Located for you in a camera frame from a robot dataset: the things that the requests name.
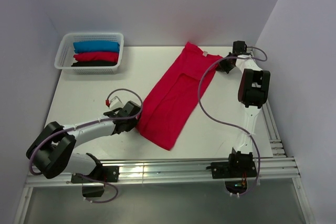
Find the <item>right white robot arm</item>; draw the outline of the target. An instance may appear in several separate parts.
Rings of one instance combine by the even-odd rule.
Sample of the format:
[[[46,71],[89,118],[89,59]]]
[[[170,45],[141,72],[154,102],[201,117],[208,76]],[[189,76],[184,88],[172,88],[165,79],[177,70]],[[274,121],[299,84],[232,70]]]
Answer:
[[[238,102],[244,110],[242,133],[236,140],[228,161],[213,168],[218,178],[256,177],[258,170],[255,162],[260,161],[260,151],[254,139],[254,131],[261,108],[268,99],[270,72],[260,68],[244,41],[233,42],[230,52],[217,67],[225,73],[238,68],[242,73],[238,89]]]

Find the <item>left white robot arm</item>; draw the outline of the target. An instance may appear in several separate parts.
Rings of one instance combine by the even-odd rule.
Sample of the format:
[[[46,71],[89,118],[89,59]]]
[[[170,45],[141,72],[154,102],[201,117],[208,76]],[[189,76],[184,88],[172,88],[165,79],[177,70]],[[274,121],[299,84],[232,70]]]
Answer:
[[[74,149],[100,137],[131,131],[140,114],[141,107],[128,101],[95,121],[77,126],[65,126],[56,121],[47,124],[26,152],[30,166],[39,170],[38,173],[30,172],[36,176],[44,175],[47,179],[63,172],[84,176],[91,182],[104,179],[107,175],[101,161],[90,153],[75,153]]]

